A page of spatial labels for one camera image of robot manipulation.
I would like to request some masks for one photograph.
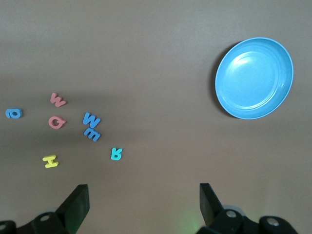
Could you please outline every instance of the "gray table surface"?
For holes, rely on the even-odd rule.
[[[241,120],[220,108],[214,78],[252,37],[287,48],[294,80],[276,111]],[[310,0],[1,0],[0,220],[23,225],[87,183],[78,234],[194,234],[209,182],[252,220],[311,233],[311,38]],[[13,107],[22,118],[6,118]],[[97,142],[85,112],[102,119]],[[67,123],[54,130],[51,116]]]

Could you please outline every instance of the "letter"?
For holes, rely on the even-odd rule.
[[[54,159],[56,159],[56,157],[57,157],[56,155],[50,155],[50,156],[43,157],[42,161],[48,162],[45,165],[45,168],[58,166],[59,163],[53,161]]]
[[[88,134],[88,138],[91,139],[93,138],[93,141],[96,142],[99,137],[101,136],[100,133],[98,133],[97,131],[95,131],[93,128],[87,128],[86,131],[84,131],[83,133],[85,136],[87,136]]]
[[[17,108],[11,108],[5,111],[5,116],[7,118],[20,118],[22,114],[22,110]]]
[[[116,151],[116,148],[112,148],[111,160],[120,160],[121,159],[122,148]]]
[[[100,121],[101,121],[100,118],[96,119],[96,116],[90,116],[90,113],[86,112],[86,114],[84,115],[82,123],[84,125],[87,125],[88,123],[90,123],[90,128],[95,128]]]
[[[65,120],[63,120],[61,117],[58,116],[52,116],[49,118],[49,125],[53,129],[59,129],[66,123]]]
[[[57,93],[52,93],[51,98],[50,98],[50,102],[51,103],[55,103],[56,107],[60,107],[62,105],[65,105],[67,103],[67,101],[62,100],[62,97],[58,97]]]

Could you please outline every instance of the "blue letter w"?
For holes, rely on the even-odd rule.
[[[86,114],[84,115],[82,123],[85,125],[90,123],[90,128],[95,128],[100,121],[101,121],[100,118],[96,119],[96,116],[90,116],[90,113],[86,112]]]

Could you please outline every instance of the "screw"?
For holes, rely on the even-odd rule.
[[[275,218],[267,218],[267,222],[272,225],[277,227],[279,225],[278,221]]]
[[[226,215],[230,218],[236,218],[236,213],[234,211],[227,211]]]

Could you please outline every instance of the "plate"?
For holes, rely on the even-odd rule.
[[[293,83],[293,62],[285,47],[270,38],[250,38],[222,59],[215,90],[232,116],[255,119],[268,115],[284,101]]]

